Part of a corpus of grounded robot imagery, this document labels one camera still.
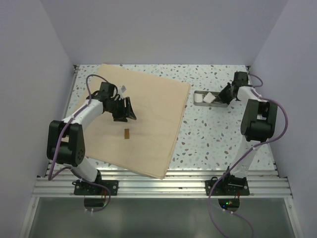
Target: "white wall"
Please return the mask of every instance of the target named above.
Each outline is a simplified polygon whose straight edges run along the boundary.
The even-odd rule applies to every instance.
[[[250,65],[287,0],[41,0],[74,63]]]
[[[0,237],[17,237],[73,66],[39,0],[0,0]]]
[[[317,234],[316,13],[316,0],[289,0],[251,67],[264,80],[262,94],[288,112],[287,133],[271,146],[280,174],[289,178],[308,238]],[[279,115],[277,127],[283,124]]]

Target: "small brown block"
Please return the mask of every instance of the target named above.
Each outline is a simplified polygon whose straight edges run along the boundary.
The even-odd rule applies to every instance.
[[[124,139],[130,139],[130,129],[124,129]]]

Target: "terrazzo surface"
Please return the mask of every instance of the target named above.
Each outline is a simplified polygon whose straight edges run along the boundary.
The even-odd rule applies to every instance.
[[[119,67],[171,78],[191,84],[185,106],[170,170],[226,170],[238,151],[241,134],[240,123],[245,106],[232,101],[227,108],[198,107],[193,104],[195,90],[220,91],[231,82],[234,72],[244,71],[244,65],[174,65],[137,64]],[[67,115],[70,115],[85,90],[85,79],[96,73],[99,64],[80,65],[71,94]],[[90,158],[97,169],[121,170],[122,168]],[[269,146],[262,146],[250,170],[275,170]]]

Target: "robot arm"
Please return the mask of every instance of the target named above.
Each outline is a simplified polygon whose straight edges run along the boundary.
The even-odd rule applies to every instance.
[[[127,118],[136,120],[130,98],[123,98],[121,89],[108,82],[102,82],[100,89],[94,92],[91,98],[87,98],[84,105],[72,115],[61,121],[52,121],[49,127],[48,159],[53,159],[61,130],[70,121],[70,125],[63,135],[63,137],[68,137],[68,141],[61,141],[60,147],[57,149],[56,162],[71,167],[79,177],[100,184],[100,172],[89,163],[85,156],[83,131],[104,112],[112,113],[114,121],[127,122]]]
[[[242,142],[238,153],[227,170],[231,170],[222,182],[218,184],[218,192],[215,195],[249,195],[247,175],[251,162],[256,155],[257,149],[253,149],[243,160],[233,167],[241,157],[249,151],[255,144],[265,142],[271,138],[275,130],[275,121],[277,114],[277,104],[273,102],[259,99],[255,90],[248,85],[248,75],[245,72],[235,72],[232,84],[227,86],[219,93],[218,101],[227,103],[228,105],[233,99],[242,101],[246,105],[246,109],[241,121],[240,131],[242,134]]]

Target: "black mounting plate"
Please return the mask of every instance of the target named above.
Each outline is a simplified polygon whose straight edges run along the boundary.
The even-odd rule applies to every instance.
[[[93,196],[102,194],[102,190],[99,187],[81,182],[80,180],[77,180],[72,184],[75,185],[74,195]],[[118,180],[101,180],[99,184],[108,188],[111,192],[111,196],[117,196],[119,187]]]
[[[205,190],[206,190],[207,196],[209,196],[210,190],[212,186],[216,183],[217,179],[218,179],[217,177],[212,177],[210,180],[205,181]],[[239,188],[239,191],[240,191],[240,196],[250,195],[249,185],[247,181],[245,181],[245,184],[243,187]],[[223,182],[220,181],[217,184],[211,196],[235,196],[237,195],[237,192],[238,191],[236,186],[230,186],[230,185],[224,186]]]

